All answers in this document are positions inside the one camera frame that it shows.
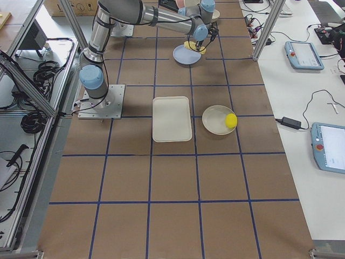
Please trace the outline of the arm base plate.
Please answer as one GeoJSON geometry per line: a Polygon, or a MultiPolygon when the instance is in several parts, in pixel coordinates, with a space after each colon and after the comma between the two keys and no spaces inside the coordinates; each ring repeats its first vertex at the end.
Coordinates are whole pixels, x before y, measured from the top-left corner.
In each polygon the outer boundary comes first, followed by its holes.
{"type": "Polygon", "coordinates": [[[116,23],[111,31],[111,37],[131,37],[134,26],[122,23],[116,23]]]}
{"type": "Polygon", "coordinates": [[[105,99],[94,99],[89,96],[89,91],[84,91],[84,98],[78,112],[79,119],[120,119],[122,114],[125,85],[109,85],[105,99]]]}

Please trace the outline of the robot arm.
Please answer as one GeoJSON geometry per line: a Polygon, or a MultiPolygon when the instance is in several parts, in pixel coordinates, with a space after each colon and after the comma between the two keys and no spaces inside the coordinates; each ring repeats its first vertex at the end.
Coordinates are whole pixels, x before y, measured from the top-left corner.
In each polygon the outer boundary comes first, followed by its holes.
{"type": "Polygon", "coordinates": [[[199,4],[182,7],[177,13],[148,6],[142,1],[98,1],[98,13],[93,23],[93,30],[88,46],[80,57],[80,67],[90,66],[101,74],[100,86],[92,92],[92,88],[84,85],[90,98],[96,104],[103,101],[108,94],[102,71],[103,55],[116,22],[129,25],[158,26],[167,30],[192,36],[196,49],[201,49],[207,36],[218,33],[212,21],[215,10],[214,1],[201,1],[199,4]]]}

